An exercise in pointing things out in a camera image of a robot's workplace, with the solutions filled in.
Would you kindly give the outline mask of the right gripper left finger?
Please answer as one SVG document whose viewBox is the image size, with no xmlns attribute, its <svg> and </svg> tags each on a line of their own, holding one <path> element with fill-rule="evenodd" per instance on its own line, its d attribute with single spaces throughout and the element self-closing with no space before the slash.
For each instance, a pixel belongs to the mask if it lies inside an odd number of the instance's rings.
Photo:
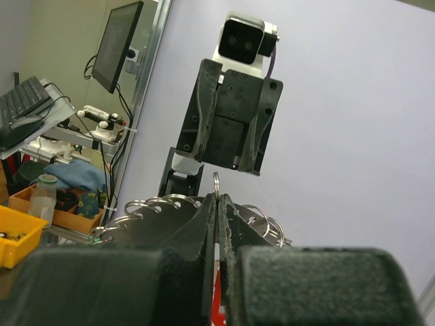
<svg viewBox="0 0 435 326">
<path fill-rule="evenodd" d="M 1 305 L 1 324 L 210 325 L 215 229 L 193 214 L 135 221 L 126 244 L 107 235 L 36 250 Z"/>
</svg>

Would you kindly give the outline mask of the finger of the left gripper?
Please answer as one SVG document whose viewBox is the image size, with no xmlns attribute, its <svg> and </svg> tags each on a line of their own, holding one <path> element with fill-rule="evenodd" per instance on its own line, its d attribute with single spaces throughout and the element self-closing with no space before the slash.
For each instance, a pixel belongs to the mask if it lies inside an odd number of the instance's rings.
<svg viewBox="0 0 435 326">
<path fill-rule="evenodd" d="M 264 160 L 269 134 L 277 105 L 283 91 L 283 82 L 264 78 L 256 90 L 253 113 L 249 125 L 238 170 L 243 173 L 259 173 Z"/>
<path fill-rule="evenodd" d="M 201 162 L 210 135 L 222 64 L 203 59 L 176 145 L 176 154 Z"/>
</svg>

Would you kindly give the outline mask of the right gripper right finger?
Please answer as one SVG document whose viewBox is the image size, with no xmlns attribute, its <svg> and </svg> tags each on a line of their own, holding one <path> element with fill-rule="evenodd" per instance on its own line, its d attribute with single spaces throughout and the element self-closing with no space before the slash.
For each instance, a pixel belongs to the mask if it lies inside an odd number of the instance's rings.
<svg viewBox="0 0 435 326">
<path fill-rule="evenodd" d="M 217 205 L 228 325 L 423 325 L 398 262 L 376 248 L 278 247 L 229 195 Z"/>
</svg>

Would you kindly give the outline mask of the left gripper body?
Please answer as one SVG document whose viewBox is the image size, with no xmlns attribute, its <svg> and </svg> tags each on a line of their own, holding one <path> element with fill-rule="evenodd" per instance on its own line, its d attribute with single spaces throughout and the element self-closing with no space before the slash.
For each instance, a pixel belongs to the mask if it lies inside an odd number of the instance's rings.
<svg viewBox="0 0 435 326">
<path fill-rule="evenodd" d="M 263 79 L 230 69 L 221 70 L 215 112 L 201 162 L 239 171 L 256 90 Z"/>
</svg>

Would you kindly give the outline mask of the metal ring key organizer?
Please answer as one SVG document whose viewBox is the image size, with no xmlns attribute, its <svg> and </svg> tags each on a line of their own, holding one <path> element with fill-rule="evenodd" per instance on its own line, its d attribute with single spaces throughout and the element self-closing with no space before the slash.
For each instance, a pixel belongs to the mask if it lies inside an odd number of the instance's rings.
<svg viewBox="0 0 435 326">
<path fill-rule="evenodd" d="M 214 230 L 215 229 L 215 216 L 216 216 L 216 208 L 220 199 L 220 180 L 217 172 L 213 173 L 213 182 L 214 182 L 214 193 L 213 199 L 211 200 L 211 206 L 205 209 L 202 208 L 202 204 L 198 204 L 194 198 L 189 196 L 181 195 L 181 194 L 168 194 L 163 197 L 153 197 L 147 200 L 133 200 L 128 202 L 124 206 L 124 215 L 121 217 L 115 218 L 109 225 L 95 227 L 90 231 L 90 238 L 100 238 L 100 243 L 104 242 L 103 235 L 109 231 L 114 230 L 126 230 L 126 223 L 128 221 L 141 221 L 145 218 L 145 214 L 142 213 L 141 209 L 147 209 L 156 214 L 163 214 L 162 205 L 169 205 L 173 207 L 178 213 L 182 209 L 182 205 L 177 204 L 178 202 L 187 202 L 191 204 L 194 208 L 196 208 L 195 214 L 193 217 L 199 216 L 206 223 L 206 227 Z M 283 228 L 279 224 L 279 222 L 267 216 L 264 211 L 260 208 L 246 204 L 244 206 L 246 209 L 253 209 L 260 214 L 260 217 L 263 218 L 265 222 L 264 230 L 260 232 L 260 235 L 263 238 L 267 236 L 272 236 L 275 238 L 272 243 L 278 247 L 290 246 L 292 241 L 285 237 L 285 233 Z"/>
</svg>

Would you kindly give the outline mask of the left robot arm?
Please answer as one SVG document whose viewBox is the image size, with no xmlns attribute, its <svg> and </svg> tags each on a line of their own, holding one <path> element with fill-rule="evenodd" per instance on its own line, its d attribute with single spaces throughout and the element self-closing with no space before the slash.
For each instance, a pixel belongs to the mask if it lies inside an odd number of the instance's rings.
<svg viewBox="0 0 435 326">
<path fill-rule="evenodd" d="M 158 194 L 195 196 L 205 164 L 259 175 L 283 82 L 204 59 Z"/>
</svg>

